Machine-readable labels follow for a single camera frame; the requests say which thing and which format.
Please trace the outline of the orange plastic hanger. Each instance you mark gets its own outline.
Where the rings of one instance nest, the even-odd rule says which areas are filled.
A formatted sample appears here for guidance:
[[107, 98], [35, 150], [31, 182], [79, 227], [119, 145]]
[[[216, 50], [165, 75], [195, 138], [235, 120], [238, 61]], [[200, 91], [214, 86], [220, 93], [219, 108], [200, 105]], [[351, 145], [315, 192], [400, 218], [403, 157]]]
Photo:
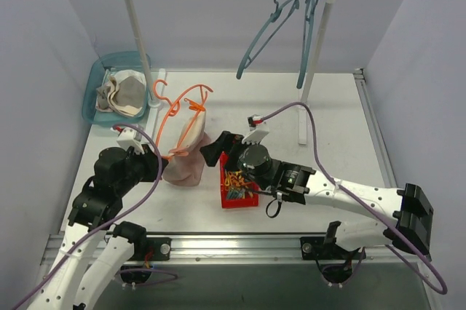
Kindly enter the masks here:
[[[184, 99], [188, 98], [191, 99], [197, 103], [202, 103], [205, 107], [205, 112], [206, 112], [206, 118], [207, 118], [207, 109], [206, 109], [206, 103], [208, 100], [208, 97], [211, 93], [214, 92], [214, 90], [209, 87], [206, 84], [193, 84], [189, 88], [185, 89], [175, 100], [171, 100], [169, 97], [163, 96], [157, 91], [158, 85], [162, 83], [165, 87], [168, 85], [168, 83], [163, 80], [163, 79], [157, 79], [153, 85], [152, 85], [152, 91], [154, 92], [154, 95], [161, 101], [165, 101], [166, 104], [168, 104], [169, 108], [166, 112], [166, 114], [163, 116], [162, 121], [160, 123], [160, 126], [157, 130], [157, 135], [155, 139], [155, 144], [158, 146], [159, 142], [161, 140], [162, 135], [164, 134], [165, 126], [167, 123], [174, 118], [178, 117], [179, 112], [182, 110], [182, 102], [185, 102]], [[197, 114], [198, 112], [190, 110], [193, 112], [193, 114], [189, 117], [193, 117], [193, 115]], [[169, 154], [167, 153], [166, 155], [163, 156], [165, 159], [169, 159]]]

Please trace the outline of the orange clothespin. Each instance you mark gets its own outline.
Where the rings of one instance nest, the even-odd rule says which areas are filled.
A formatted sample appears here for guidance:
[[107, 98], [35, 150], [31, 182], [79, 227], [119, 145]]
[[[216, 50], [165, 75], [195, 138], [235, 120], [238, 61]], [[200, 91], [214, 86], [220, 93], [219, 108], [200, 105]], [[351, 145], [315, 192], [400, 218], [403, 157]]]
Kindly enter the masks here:
[[204, 112], [205, 107], [202, 103], [197, 103], [191, 99], [185, 98], [184, 101], [189, 104], [189, 109], [196, 112]]

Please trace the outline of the pink beige underwear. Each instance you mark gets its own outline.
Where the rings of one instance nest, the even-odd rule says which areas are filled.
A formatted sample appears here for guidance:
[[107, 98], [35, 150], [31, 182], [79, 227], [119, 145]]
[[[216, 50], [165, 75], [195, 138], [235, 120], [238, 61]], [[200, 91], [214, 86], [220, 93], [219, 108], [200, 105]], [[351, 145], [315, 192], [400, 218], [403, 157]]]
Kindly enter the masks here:
[[163, 180], [174, 186], [199, 185], [205, 166], [200, 148], [210, 143], [205, 124], [205, 111], [199, 111], [185, 122], [176, 146], [168, 152], [168, 165], [163, 171]]

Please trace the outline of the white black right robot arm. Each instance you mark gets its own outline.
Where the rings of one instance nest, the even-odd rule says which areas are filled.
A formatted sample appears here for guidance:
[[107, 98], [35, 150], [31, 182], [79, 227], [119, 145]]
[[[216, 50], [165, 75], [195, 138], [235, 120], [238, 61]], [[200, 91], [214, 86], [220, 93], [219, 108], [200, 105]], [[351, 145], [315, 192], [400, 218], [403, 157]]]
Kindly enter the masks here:
[[270, 196], [278, 204], [328, 206], [368, 217], [367, 223], [338, 220], [329, 224], [323, 249], [331, 258], [377, 245], [430, 254], [434, 209], [418, 185], [379, 188], [332, 178], [323, 170], [273, 159], [265, 146], [246, 143], [241, 135], [228, 131], [201, 147], [200, 153], [209, 167], [226, 156], [225, 170], [240, 172], [256, 185], [257, 194]]

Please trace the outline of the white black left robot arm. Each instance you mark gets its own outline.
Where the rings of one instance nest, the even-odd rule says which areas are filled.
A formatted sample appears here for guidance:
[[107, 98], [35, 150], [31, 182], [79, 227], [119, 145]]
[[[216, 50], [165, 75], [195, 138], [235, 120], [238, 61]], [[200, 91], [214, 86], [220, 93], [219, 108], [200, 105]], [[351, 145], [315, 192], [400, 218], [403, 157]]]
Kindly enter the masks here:
[[119, 267], [147, 251], [144, 227], [124, 221], [101, 257], [90, 259], [139, 183], [157, 184], [168, 161], [148, 145], [102, 150], [94, 174], [74, 199], [63, 241], [49, 274], [29, 295], [30, 309], [90, 309]]

